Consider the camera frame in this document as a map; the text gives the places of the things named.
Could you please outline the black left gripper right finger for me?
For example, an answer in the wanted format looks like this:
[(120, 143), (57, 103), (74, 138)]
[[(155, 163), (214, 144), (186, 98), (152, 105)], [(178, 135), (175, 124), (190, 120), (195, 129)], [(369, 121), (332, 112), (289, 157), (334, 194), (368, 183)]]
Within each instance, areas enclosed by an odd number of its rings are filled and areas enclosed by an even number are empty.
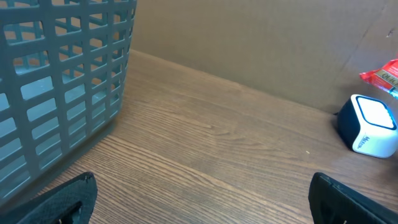
[(316, 224), (397, 223), (396, 212), (321, 172), (312, 177), (308, 201)]

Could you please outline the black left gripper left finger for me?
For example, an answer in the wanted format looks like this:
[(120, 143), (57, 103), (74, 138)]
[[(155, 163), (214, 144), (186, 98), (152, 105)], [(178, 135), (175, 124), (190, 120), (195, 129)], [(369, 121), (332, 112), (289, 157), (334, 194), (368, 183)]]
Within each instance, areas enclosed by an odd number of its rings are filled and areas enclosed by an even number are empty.
[(98, 188), (94, 173), (84, 172), (1, 215), (1, 223), (88, 224)]

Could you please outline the orange spaghetti pack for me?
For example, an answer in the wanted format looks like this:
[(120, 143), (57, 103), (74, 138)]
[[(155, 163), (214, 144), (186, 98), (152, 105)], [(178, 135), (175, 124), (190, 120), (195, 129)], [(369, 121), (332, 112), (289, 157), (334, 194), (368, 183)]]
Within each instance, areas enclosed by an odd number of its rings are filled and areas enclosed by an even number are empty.
[(360, 79), (397, 98), (397, 59), (391, 60), (378, 70), (359, 74)]

